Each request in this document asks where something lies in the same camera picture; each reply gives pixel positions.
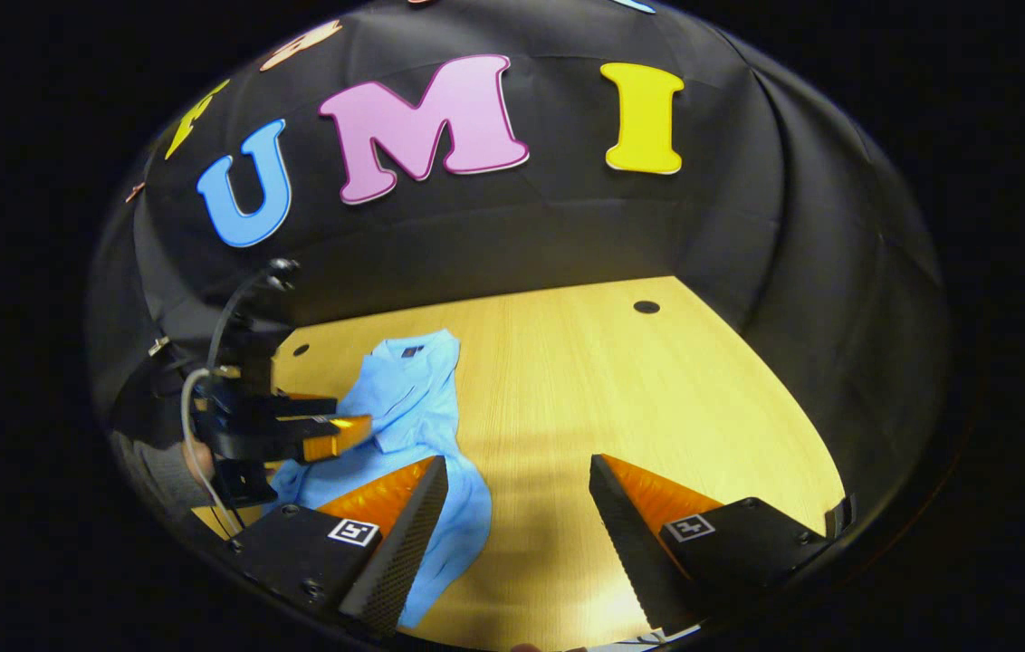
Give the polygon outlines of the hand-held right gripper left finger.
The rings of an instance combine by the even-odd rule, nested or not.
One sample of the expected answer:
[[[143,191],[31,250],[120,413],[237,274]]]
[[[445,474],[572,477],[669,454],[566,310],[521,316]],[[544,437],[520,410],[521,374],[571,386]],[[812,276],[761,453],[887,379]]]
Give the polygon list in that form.
[[[449,491],[442,455],[391,472],[321,508],[287,503],[225,541],[240,578],[323,626],[388,637]]]

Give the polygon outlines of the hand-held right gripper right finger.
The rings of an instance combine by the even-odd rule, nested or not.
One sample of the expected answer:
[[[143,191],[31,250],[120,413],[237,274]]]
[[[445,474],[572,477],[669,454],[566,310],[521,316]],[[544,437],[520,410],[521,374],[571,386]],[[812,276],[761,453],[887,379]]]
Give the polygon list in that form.
[[[745,616],[830,546],[785,512],[749,496],[710,496],[596,454],[589,494],[646,623],[683,631]]]

